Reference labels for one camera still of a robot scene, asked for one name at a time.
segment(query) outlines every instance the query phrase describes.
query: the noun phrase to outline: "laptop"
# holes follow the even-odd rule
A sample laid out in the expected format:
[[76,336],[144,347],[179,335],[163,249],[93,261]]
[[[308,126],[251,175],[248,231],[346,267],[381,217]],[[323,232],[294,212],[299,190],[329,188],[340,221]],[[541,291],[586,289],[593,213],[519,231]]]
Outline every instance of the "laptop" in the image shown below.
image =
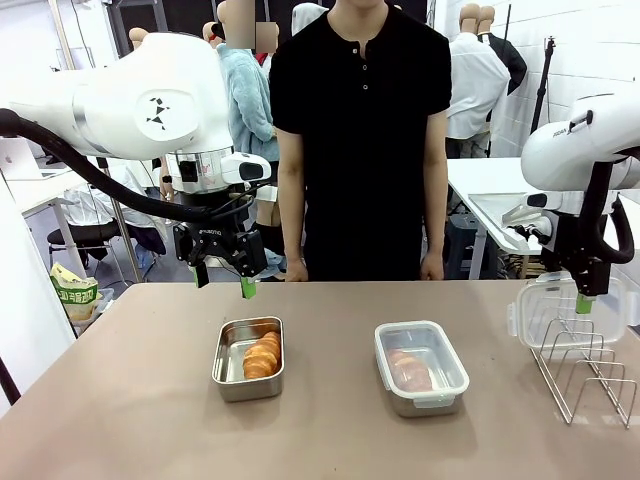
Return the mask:
[[0,170],[6,180],[46,180],[66,168],[40,168],[24,138],[0,137]]

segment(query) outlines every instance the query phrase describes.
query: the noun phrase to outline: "plastic bag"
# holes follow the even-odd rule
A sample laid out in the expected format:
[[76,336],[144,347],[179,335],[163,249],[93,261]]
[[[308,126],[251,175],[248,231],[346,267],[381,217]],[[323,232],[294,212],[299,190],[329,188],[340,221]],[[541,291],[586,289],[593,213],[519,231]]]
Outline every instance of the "plastic bag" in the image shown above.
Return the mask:
[[59,263],[51,267],[51,282],[67,316],[72,322],[91,318],[96,302],[102,297],[95,278],[80,278]]

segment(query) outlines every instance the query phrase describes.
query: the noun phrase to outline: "man's arm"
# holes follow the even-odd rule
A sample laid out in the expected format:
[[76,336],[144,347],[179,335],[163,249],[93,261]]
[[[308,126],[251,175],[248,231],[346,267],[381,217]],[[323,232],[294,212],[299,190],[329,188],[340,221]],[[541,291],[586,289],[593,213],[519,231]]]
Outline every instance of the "man's arm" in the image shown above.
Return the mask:
[[425,191],[425,226],[429,251],[422,265],[423,280],[442,280],[444,269],[442,249],[447,218],[447,155],[444,143],[447,115],[440,112],[429,116],[423,162]]
[[287,257],[287,281],[307,281],[300,247],[304,216],[302,136],[284,130],[276,131],[280,147],[278,202]]

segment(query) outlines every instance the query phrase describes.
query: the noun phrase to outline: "container lid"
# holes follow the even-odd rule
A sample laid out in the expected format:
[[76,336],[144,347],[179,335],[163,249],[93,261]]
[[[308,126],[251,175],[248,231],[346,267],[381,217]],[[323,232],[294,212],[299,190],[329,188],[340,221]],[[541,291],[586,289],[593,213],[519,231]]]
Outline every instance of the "container lid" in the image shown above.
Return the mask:
[[380,325],[375,348],[385,388],[416,406],[450,405],[469,387],[467,372],[437,323]]
[[576,313],[578,289],[568,272],[543,274],[518,293],[509,307],[509,330],[531,348],[593,347],[617,342],[630,323],[627,289],[616,278],[588,314]]

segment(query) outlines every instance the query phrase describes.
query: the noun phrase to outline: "plastic container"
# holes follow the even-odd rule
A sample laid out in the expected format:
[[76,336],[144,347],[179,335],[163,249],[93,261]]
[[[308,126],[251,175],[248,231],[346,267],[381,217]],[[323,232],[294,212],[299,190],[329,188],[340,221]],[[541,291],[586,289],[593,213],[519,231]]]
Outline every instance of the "plastic container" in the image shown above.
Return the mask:
[[[376,360],[391,405],[401,417],[425,417],[455,413],[469,376],[440,325],[417,321],[385,323],[375,331]],[[428,369],[432,388],[405,391],[391,373],[389,353],[401,351],[419,359]]]
[[528,347],[554,349],[555,356],[556,350],[615,343],[634,323],[637,301],[616,278],[610,279],[609,293],[595,299],[589,314],[576,313],[577,296],[569,273],[541,275],[509,306],[509,333]]

